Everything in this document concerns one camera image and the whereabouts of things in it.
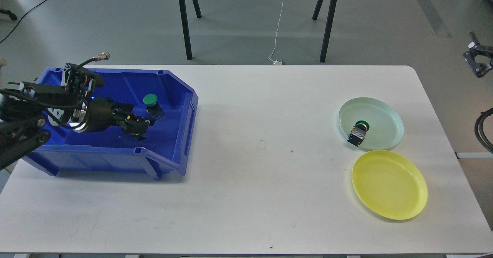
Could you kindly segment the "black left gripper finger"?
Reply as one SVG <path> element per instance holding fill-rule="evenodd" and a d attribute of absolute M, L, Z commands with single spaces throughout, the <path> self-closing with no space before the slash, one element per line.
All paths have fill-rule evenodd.
<path fill-rule="evenodd" d="M 125 135 L 131 136 L 134 132 L 147 132 L 149 126 L 137 124 L 135 121 L 122 121 L 121 128 Z"/>
<path fill-rule="evenodd" d="M 146 126 L 152 127 L 152 126 L 155 125 L 156 121 L 164 118 L 165 115 L 166 114 L 165 114 L 164 111 L 160 111 L 160 112 L 155 112 L 155 113 L 148 114 L 148 116 L 146 116 L 146 117 L 139 116 L 137 114 L 132 114 L 131 118 L 137 124 L 146 125 Z"/>

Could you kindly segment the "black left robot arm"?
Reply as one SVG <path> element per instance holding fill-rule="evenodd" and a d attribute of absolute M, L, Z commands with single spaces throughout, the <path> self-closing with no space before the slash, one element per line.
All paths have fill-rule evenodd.
<path fill-rule="evenodd" d="M 1 169 L 48 142 L 47 122 L 77 133 L 119 126 L 124 134 L 144 139 L 148 128 L 165 116 L 157 96 L 143 98 L 149 117 L 134 114 L 132 104 L 93 97 L 104 79 L 85 65 L 109 58 L 102 53 L 81 64 L 67 63 L 60 85 L 22 82 L 19 89 L 1 90 Z"/>

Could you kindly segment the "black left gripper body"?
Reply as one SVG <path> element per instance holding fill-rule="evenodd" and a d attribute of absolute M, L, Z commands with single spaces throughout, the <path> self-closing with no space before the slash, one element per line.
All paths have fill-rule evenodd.
<path fill-rule="evenodd" d="M 76 133 L 104 131 L 120 126 L 133 111 L 133 104 L 118 102 L 112 98 L 94 98 L 88 103 L 83 124 L 74 129 Z"/>

